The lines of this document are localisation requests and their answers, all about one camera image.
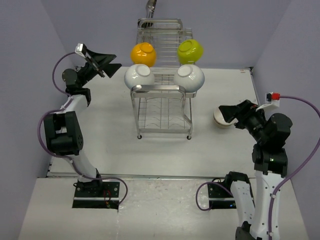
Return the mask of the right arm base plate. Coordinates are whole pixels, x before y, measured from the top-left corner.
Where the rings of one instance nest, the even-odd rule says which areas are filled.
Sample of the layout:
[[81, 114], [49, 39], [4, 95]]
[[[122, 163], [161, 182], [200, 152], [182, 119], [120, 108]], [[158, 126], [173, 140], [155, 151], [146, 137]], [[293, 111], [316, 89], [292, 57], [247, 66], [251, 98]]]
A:
[[230, 192], [231, 183], [237, 180], [227, 174], [224, 178], [214, 178], [207, 185], [209, 210], [237, 208], [232, 194], [224, 190], [225, 188]]

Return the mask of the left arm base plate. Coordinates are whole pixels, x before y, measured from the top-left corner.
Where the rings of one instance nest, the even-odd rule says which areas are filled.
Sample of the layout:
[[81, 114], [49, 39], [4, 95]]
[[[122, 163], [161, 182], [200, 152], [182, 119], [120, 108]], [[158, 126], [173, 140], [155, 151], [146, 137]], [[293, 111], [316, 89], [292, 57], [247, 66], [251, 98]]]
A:
[[117, 181], [75, 182], [72, 208], [74, 209], [113, 209], [120, 205], [120, 183]]

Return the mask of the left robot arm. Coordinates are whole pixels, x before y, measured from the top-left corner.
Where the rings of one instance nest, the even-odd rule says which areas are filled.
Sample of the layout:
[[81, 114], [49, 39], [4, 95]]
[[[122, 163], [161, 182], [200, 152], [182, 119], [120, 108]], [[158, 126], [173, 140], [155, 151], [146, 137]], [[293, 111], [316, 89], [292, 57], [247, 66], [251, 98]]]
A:
[[78, 115], [89, 107], [92, 96], [86, 84], [94, 77], [111, 78], [122, 66], [113, 63], [115, 54], [97, 53], [88, 49], [75, 50], [75, 55], [85, 59], [79, 69], [67, 68], [62, 74], [65, 89], [62, 93], [67, 101], [60, 109], [45, 113], [38, 126], [44, 127], [45, 141], [42, 148], [53, 157], [65, 159], [78, 175], [75, 187], [87, 190], [97, 197], [103, 193], [104, 184], [101, 175], [84, 153], [84, 139], [78, 121]]

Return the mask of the green bowl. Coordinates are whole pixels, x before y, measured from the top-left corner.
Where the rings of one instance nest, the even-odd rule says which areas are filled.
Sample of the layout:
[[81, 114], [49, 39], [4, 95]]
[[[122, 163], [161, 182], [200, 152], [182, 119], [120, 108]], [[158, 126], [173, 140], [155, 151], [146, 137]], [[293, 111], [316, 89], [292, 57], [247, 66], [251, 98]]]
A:
[[177, 49], [177, 57], [182, 65], [195, 64], [203, 53], [203, 46], [195, 39], [183, 41]]

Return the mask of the orange bowl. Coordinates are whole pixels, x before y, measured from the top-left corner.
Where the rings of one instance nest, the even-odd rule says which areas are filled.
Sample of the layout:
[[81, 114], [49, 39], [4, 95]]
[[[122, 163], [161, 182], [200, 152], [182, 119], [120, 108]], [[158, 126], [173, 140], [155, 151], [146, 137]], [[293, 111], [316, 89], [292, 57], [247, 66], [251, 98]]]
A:
[[130, 58], [133, 64], [144, 64], [151, 68], [156, 64], [157, 53], [150, 43], [142, 42], [132, 48]]

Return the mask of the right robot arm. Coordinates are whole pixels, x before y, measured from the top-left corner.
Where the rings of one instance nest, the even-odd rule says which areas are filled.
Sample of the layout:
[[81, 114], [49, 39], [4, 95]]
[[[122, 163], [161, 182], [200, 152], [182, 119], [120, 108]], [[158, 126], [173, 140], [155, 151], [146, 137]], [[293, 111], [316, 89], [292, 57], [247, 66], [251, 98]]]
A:
[[282, 113], [266, 119], [263, 106], [249, 100], [237, 105], [218, 108], [225, 122], [237, 129], [246, 129], [256, 141], [252, 150], [256, 180], [256, 198], [251, 195], [251, 185], [240, 172], [227, 174], [223, 191], [233, 197], [239, 218], [235, 231], [237, 240], [278, 240], [281, 182], [286, 179], [288, 157], [284, 149], [293, 125]]

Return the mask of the small white bowl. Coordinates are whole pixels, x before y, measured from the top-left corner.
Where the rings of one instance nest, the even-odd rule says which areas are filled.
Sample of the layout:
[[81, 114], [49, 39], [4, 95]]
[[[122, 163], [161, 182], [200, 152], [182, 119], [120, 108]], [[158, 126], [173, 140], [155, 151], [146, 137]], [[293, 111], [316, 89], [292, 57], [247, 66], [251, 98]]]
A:
[[214, 119], [217, 119], [219, 122], [225, 122], [225, 123], [228, 123], [225, 121], [220, 109], [217, 107], [214, 111], [213, 111], [213, 118]]

